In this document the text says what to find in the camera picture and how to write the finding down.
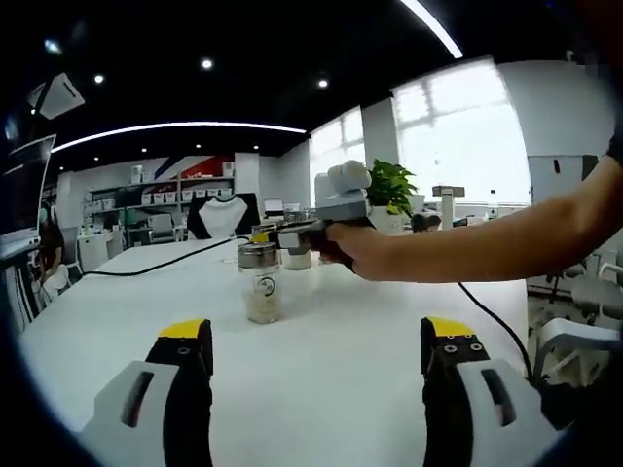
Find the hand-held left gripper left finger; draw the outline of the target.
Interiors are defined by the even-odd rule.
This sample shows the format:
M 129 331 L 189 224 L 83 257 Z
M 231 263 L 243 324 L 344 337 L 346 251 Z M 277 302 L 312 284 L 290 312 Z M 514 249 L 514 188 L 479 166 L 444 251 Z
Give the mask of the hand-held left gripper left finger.
M 79 441 L 102 466 L 211 466 L 211 323 L 163 329 L 94 398 Z

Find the person's right hand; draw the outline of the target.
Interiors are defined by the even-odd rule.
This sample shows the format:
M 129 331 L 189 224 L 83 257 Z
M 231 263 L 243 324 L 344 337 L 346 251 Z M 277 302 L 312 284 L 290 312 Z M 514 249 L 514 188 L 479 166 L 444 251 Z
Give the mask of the person's right hand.
M 327 240 L 352 258 L 354 273 L 376 282 L 416 282 L 411 264 L 412 238 L 389 235 L 371 228 L 332 224 L 326 229 Z

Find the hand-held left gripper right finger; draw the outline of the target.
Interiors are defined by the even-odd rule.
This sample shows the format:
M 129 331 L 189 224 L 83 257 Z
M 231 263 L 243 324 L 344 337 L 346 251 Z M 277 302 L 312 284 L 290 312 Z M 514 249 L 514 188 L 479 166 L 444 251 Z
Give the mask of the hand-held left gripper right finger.
M 533 466 L 561 437 L 537 390 L 459 322 L 421 320 L 421 373 L 425 466 Z

